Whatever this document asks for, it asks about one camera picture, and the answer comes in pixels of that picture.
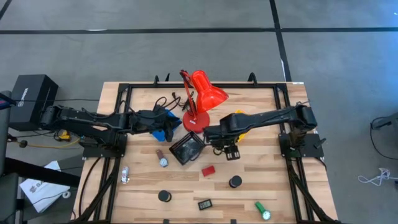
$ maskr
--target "red block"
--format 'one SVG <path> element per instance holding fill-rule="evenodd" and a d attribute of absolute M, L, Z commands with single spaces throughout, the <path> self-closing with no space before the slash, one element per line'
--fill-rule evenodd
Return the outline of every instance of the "red block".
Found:
<path fill-rule="evenodd" d="M 201 173 L 203 174 L 204 177 L 206 177 L 207 175 L 210 175 L 210 174 L 214 174 L 215 172 L 216 172 L 216 170 L 214 169 L 213 166 L 209 166 L 209 167 L 201 170 Z"/>

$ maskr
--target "wooden tabletop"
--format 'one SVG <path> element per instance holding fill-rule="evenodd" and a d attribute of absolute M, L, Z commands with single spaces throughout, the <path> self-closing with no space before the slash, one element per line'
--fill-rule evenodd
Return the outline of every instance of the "wooden tabletop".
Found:
<path fill-rule="evenodd" d="M 98 113 L 113 112 L 118 85 L 118 82 L 104 83 Z M 287 83 L 287 87 L 292 105 L 298 101 L 307 101 L 304 84 Z M 224 91 L 229 99 L 208 112 L 211 125 L 219 124 L 222 117 L 237 109 L 248 114 L 275 110 L 271 89 L 227 88 Z M 136 111 L 150 110 L 161 96 L 166 96 L 168 102 L 172 101 L 172 92 L 176 92 L 184 101 L 187 98 L 183 88 L 137 88 L 133 90 L 130 106 Z M 180 118 L 183 116 L 179 107 L 172 112 Z M 130 181 L 122 184 L 119 173 L 112 222 L 161 223 L 166 218 L 171 223 L 229 223 L 231 219 L 237 219 L 238 223 L 265 223 L 254 205 L 259 201 L 271 211 L 272 218 L 267 223 L 295 223 L 285 159 L 280 155 L 277 140 L 278 125 L 252 129 L 238 143 L 241 158 L 236 161 L 227 161 L 224 154 L 214 155 L 212 148 L 208 146 L 197 160 L 181 166 L 170 153 L 169 147 L 186 134 L 187 131 L 181 125 L 175 131 L 172 142 L 158 142 L 151 134 L 129 135 L 121 168 L 130 168 Z M 159 165 L 155 153 L 157 149 L 162 150 L 168 159 L 168 167 Z M 95 160 L 91 158 L 85 161 L 78 195 Z M 83 196 L 83 209 L 98 192 L 103 161 L 101 159 L 97 163 L 89 177 Z M 304 158 L 303 163 L 310 193 L 326 214 L 337 219 L 324 166 L 312 158 Z M 216 173 L 204 177 L 201 170 L 211 165 L 215 167 Z M 236 189 L 228 185 L 229 179 L 234 175 L 241 176 L 243 180 L 242 185 Z M 160 190 L 168 190 L 172 194 L 172 200 L 168 203 L 161 202 L 157 198 Z M 198 202 L 209 198 L 213 207 L 199 211 Z M 306 218 L 301 194 L 299 198 L 303 218 Z M 104 196 L 102 218 L 107 201 L 108 193 Z M 76 214 L 78 202 L 79 197 L 74 206 Z"/>

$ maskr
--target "black box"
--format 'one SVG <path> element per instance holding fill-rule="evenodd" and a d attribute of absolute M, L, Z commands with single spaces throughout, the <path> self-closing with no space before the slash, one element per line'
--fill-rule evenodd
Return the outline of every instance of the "black box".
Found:
<path fill-rule="evenodd" d="M 19 75 L 12 90 L 17 105 L 11 108 L 9 127 L 18 131 L 39 129 L 40 116 L 53 105 L 58 85 L 46 75 Z"/>

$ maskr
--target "red desk lamp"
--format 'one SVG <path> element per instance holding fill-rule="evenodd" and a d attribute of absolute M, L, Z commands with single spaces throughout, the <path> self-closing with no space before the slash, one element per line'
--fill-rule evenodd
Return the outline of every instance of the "red desk lamp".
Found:
<path fill-rule="evenodd" d="M 187 131 L 201 133 L 203 128 L 210 124 L 210 117 L 206 111 L 213 109 L 228 99 L 228 94 L 222 89 L 213 86 L 206 73 L 202 70 L 197 70 L 192 75 L 189 75 L 187 71 L 181 70 L 180 75 L 184 80 L 190 104 L 190 110 L 185 112 L 182 123 Z M 198 92 L 196 106 L 188 89 L 189 84 L 193 85 Z"/>

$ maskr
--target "black cylinder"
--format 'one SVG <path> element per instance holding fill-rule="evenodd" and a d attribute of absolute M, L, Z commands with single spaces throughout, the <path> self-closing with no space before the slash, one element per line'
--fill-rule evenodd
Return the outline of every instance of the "black cylinder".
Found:
<path fill-rule="evenodd" d="M 232 188 L 236 188 L 239 187 L 242 184 L 242 178 L 238 175 L 233 176 L 230 180 L 229 180 L 229 186 Z"/>
<path fill-rule="evenodd" d="M 172 199 L 172 194 L 166 190 L 161 190 L 157 195 L 160 201 L 162 202 L 169 202 Z"/>

